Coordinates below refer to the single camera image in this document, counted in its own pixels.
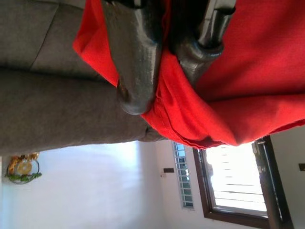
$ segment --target sofa cushion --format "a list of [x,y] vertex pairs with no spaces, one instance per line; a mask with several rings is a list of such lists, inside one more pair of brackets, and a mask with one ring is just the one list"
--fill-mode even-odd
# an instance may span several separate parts
[[0,68],[0,155],[143,139],[149,126],[125,113],[104,82]]
[[72,48],[81,16],[81,9],[59,5],[31,71],[102,79]]
[[74,7],[78,7],[80,9],[84,9],[86,4],[86,0],[34,0],[34,1],[54,2],[59,4],[71,5]]
[[85,0],[53,1],[0,0],[0,66],[103,80],[72,48]]
[[0,0],[0,66],[30,69],[58,4]]

